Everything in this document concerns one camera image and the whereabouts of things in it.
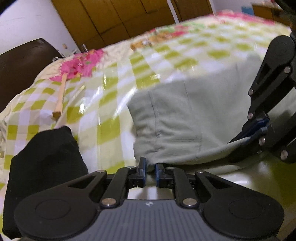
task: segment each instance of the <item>dark brown headboard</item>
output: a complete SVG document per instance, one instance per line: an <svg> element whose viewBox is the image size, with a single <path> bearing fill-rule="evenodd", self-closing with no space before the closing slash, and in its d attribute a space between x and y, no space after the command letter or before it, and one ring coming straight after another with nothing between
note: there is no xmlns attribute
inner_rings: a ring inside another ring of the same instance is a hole
<svg viewBox="0 0 296 241"><path fill-rule="evenodd" d="M36 39L0 55L0 112L17 94L29 88L54 57L62 57L44 39Z"/></svg>

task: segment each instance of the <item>pink floral pattern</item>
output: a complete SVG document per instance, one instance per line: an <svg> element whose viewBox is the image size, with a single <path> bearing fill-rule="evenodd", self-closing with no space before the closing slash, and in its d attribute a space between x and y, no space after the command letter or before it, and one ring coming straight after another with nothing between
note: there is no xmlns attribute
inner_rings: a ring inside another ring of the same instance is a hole
<svg viewBox="0 0 296 241"><path fill-rule="evenodd" d="M100 62L103 55L104 51L101 49L91 50L88 53L75 54L73 59L62 63L60 74L51 77L50 80L61 82L63 74L68 74L68 80L82 76L91 77L96 64Z"/></svg>

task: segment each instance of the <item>blue object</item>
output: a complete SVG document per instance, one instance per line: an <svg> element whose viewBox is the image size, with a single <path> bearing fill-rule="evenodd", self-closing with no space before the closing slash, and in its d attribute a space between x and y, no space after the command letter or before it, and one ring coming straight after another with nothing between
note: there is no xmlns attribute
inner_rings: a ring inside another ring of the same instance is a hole
<svg viewBox="0 0 296 241"><path fill-rule="evenodd" d="M146 168L147 168L147 162L146 162L146 158L144 158L144 167L143 167L143 181L144 181L144 186L146 186Z"/></svg>
<svg viewBox="0 0 296 241"><path fill-rule="evenodd" d="M159 168L155 165L156 186L159 187Z"/></svg>
<svg viewBox="0 0 296 241"><path fill-rule="evenodd" d="M252 7L242 7L242 12L254 16L254 10Z"/></svg>
<svg viewBox="0 0 296 241"><path fill-rule="evenodd" d="M242 138L250 137L254 135L258 130L260 130L262 127L266 127L269 123L269 119L266 117L264 119L261 119L257 121L245 134Z"/></svg>

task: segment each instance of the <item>circular pad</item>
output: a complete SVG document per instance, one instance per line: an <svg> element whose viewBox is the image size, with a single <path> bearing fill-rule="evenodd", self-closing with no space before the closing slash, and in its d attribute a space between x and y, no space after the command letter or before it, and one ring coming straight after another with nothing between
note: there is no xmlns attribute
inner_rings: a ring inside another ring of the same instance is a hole
<svg viewBox="0 0 296 241"><path fill-rule="evenodd" d="M229 205L230 213L240 219L254 219L262 215L260 204L250 200L236 200Z"/></svg>
<svg viewBox="0 0 296 241"><path fill-rule="evenodd" d="M94 203L80 189L40 192L22 200L15 222L23 236L33 240L57 240L88 228L97 214Z"/></svg>
<svg viewBox="0 0 296 241"><path fill-rule="evenodd" d="M70 205L63 200L53 199L40 203L36 207L36 213L44 219L59 219L66 216L71 210Z"/></svg>
<svg viewBox="0 0 296 241"><path fill-rule="evenodd" d="M284 42L279 42L275 48L275 54L277 56L283 56L287 53L288 47Z"/></svg>
<svg viewBox="0 0 296 241"><path fill-rule="evenodd" d="M205 203L203 215L213 229L237 239L270 237L284 220L276 200L246 188L217 190Z"/></svg>

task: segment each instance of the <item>bedspread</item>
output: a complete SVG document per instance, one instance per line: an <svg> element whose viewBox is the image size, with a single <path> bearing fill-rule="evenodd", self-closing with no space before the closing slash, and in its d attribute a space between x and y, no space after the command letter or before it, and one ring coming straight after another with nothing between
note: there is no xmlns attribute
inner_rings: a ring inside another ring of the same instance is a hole
<svg viewBox="0 0 296 241"><path fill-rule="evenodd" d="M0 118L5 144L1 186L7 183L12 157L36 133L63 125L71 128L89 172L106 169L112 173L123 166L134 166L135 132L126 104L138 89L216 72L245 60L254 51L263 57L273 38L290 34L284 25L232 13L197 18L181 25L189 27L182 36L134 53L127 46L135 40L122 42L126 48L124 58L108 59L112 64L105 67L102 63L92 77L69 80L64 112L57 123L52 119L52 111L59 82L39 79L18 95L9 105L11 111L4 111ZM5 192L1 193L3 203Z"/></svg>

